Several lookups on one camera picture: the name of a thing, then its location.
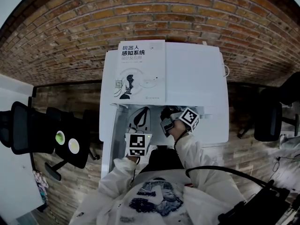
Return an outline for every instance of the chair backrest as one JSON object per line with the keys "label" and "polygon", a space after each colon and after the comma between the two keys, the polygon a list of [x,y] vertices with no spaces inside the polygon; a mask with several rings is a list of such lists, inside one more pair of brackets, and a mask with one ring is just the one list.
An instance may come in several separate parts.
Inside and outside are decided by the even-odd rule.
{"label": "chair backrest", "polygon": [[19,102],[13,104],[11,116],[10,138],[14,154],[53,153],[56,144],[55,120]]}
{"label": "chair backrest", "polygon": [[300,99],[300,72],[290,76],[279,88],[279,101],[290,105]]}
{"label": "chair backrest", "polygon": [[11,142],[9,140],[10,126],[11,112],[0,112],[0,142],[8,148],[11,147]]}

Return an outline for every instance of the floor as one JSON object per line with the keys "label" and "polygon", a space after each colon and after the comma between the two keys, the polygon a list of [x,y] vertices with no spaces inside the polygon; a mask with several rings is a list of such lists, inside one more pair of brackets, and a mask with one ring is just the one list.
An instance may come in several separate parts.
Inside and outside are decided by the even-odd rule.
{"label": "floor", "polygon": [[[102,143],[98,139],[98,113],[100,101],[100,83],[42,87],[37,90],[33,99],[33,107],[40,112],[45,112],[47,107],[56,107],[63,111],[73,112],[82,118],[86,109],[92,110],[95,116],[90,121],[90,140],[94,153],[102,155]],[[253,102],[261,88],[248,86],[228,86],[230,107],[229,141],[220,144],[203,144],[203,148],[219,165],[234,168],[250,174],[256,178],[268,181],[273,174],[276,157],[293,157],[300,150],[280,150],[278,142],[259,142],[254,139],[251,129],[242,139],[237,133],[250,119]],[[284,109],[284,114],[292,118],[291,109]],[[291,126],[283,123],[284,130]],[[70,164],[59,170],[62,181],[49,177],[45,171],[44,163],[56,164],[61,161],[55,154],[34,154],[36,168],[47,178],[49,184],[48,203],[51,211],[44,213],[33,211],[39,224],[56,225],[54,217],[60,225],[68,224],[72,214],[82,201],[84,195],[96,189],[101,175],[101,160],[88,162],[84,169],[76,168]],[[281,159],[278,171],[272,176],[279,187],[286,187],[300,191],[297,178],[300,176],[300,162],[291,162]],[[233,176],[237,186],[245,198],[256,194],[260,188],[246,179]]]}

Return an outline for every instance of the black cable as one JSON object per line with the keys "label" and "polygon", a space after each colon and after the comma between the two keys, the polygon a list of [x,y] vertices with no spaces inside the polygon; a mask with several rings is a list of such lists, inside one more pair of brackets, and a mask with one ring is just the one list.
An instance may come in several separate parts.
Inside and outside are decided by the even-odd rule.
{"label": "black cable", "polygon": [[[138,165],[138,164],[140,163],[140,160],[141,160],[141,157],[138,158],[138,160],[137,160],[137,162],[136,162],[136,165]],[[134,170],[134,172],[133,172],[133,178],[132,178],[132,180],[131,180],[130,185],[133,183],[134,179],[135,179],[135,170]]]}
{"label": "black cable", "polygon": [[175,143],[174,143],[174,149],[175,149],[175,151],[176,151],[176,144],[177,144],[177,142],[184,136],[184,134],[186,134],[186,133],[188,133],[190,131],[190,129],[188,129],[188,130],[185,130],[177,139],[176,139],[176,141],[175,141]]}
{"label": "black cable", "polygon": [[247,179],[249,179],[249,180],[255,182],[256,184],[258,184],[259,186],[261,186],[261,187],[263,187],[263,188],[267,185],[266,182],[261,181],[261,180],[259,180],[259,179],[257,179],[257,178],[254,178],[254,177],[252,177],[252,176],[250,176],[250,175],[248,175],[248,174],[245,174],[245,173],[240,172],[240,171],[236,171],[236,170],[231,169],[231,168],[220,167],[220,166],[199,166],[199,167],[189,168],[189,169],[186,170],[186,175],[187,175],[188,177],[190,177],[190,176],[189,176],[189,172],[192,171],[192,170],[196,170],[196,169],[212,169],[212,170],[219,170],[219,171],[223,171],[223,172],[227,172],[227,173],[232,173],[232,174],[238,175],[238,176],[243,177],[243,178],[247,178]]}
{"label": "black cable", "polygon": [[285,158],[285,159],[291,159],[291,160],[300,160],[300,158],[292,158],[292,157],[279,157],[279,158]]}
{"label": "black cable", "polygon": [[280,167],[280,162],[279,162],[279,160],[280,160],[280,158],[277,158],[277,162],[274,164],[273,169],[272,169],[273,174],[270,176],[270,178],[269,178],[268,181],[270,181],[271,178],[274,176],[274,174],[278,171],[278,169],[279,169],[279,167]]}

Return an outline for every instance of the book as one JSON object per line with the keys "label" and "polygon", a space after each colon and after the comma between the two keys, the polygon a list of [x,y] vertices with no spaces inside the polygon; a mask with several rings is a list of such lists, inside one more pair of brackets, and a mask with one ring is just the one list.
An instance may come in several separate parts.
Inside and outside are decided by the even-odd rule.
{"label": "book", "polygon": [[123,41],[113,89],[113,103],[165,104],[165,41]]}

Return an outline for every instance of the printed graphic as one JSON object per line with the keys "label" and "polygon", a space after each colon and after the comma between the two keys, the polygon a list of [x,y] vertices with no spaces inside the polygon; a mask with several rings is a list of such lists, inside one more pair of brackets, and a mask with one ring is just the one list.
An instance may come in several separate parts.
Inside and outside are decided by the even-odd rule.
{"label": "printed graphic", "polygon": [[166,217],[171,212],[177,211],[183,204],[183,201],[175,195],[172,185],[166,181],[145,182],[137,195],[146,197],[131,200],[129,207],[138,213],[156,212]]}

